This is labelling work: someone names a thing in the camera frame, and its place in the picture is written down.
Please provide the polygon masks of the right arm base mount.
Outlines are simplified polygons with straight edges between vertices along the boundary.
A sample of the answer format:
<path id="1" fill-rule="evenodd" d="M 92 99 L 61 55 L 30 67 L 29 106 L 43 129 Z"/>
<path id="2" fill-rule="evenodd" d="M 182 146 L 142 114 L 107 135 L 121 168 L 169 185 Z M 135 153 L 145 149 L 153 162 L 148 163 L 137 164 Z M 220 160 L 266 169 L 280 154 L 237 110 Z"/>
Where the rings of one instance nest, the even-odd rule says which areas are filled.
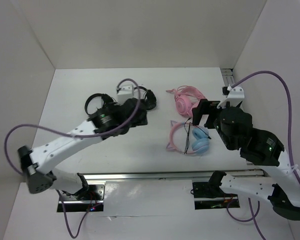
<path id="1" fill-rule="evenodd" d="M 230 208 L 239 208 L 240 203 L 236 194 L 224 193 L 222 190 L 213 190 L 208 182 L 193 182 L 190 193 L 194 197 L 196 210 L 225 209 L 230 203 Z"/>

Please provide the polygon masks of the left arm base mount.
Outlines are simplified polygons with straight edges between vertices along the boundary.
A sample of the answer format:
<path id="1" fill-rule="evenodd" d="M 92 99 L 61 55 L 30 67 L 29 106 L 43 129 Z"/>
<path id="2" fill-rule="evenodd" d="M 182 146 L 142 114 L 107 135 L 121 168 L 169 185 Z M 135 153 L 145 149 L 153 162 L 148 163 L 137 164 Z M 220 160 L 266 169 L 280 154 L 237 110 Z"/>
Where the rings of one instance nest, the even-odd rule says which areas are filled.
<path id="1" fill-rule="evenodd" d="M 56 212 L 63 212 L 61 200 L 64 202 L 67 213 L 102 212 L 104 210 L 105 188 L 106 183 L 104 181 L 89 184 L 88 192 L 84 193 L 79 199 L 74 195 L 61 191 Z"/>

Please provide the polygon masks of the pink blue cat-ear headphones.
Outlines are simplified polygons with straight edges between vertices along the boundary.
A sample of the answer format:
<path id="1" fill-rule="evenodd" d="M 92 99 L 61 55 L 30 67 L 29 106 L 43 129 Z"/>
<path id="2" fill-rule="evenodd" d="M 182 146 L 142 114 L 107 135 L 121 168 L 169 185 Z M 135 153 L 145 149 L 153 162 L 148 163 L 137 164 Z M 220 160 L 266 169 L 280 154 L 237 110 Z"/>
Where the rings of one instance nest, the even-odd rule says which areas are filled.
<path id="1" fill-rule="evenodd" d="M 175 142 L 178 133 L 181 129 L 185 130 L 185 144 L 184 147 L 180 145 L 180 141 Z M 170 121 L 170 132 L 168 135 L 168 143 L 166 150 L 168 152 L 176 152 L 184 155 L 203 155 L 210 147 L 210 133 L 209 130 L 203 126 L 194 126 L 190 120 L 183 122 Z"/>

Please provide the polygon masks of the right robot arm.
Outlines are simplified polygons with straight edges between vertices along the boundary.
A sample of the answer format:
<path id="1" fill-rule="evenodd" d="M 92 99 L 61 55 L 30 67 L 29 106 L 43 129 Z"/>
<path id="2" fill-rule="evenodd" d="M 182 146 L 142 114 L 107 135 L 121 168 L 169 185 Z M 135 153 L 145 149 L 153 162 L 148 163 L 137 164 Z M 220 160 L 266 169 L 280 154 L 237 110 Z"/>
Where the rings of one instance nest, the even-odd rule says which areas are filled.
<path id="1" fill-rule="evenodd" d="M 300 221 L 300 171 L 290 163 L 289 155 L 275 134 L 253 127 L 253 117 L 239 106 L 218 108 L 217 101 L 200 100 L 192 110 L 197 126 L 207 115 L 205 126 L 215 128 L 225 147 L 238 150 L 240 157 L 265 171 L 274 184 L 244 181 L 224 171 L 214 171 L 208 181 L 213 196 L 225 194 L 255 197 L 272 205 L 279 216 Z"/>

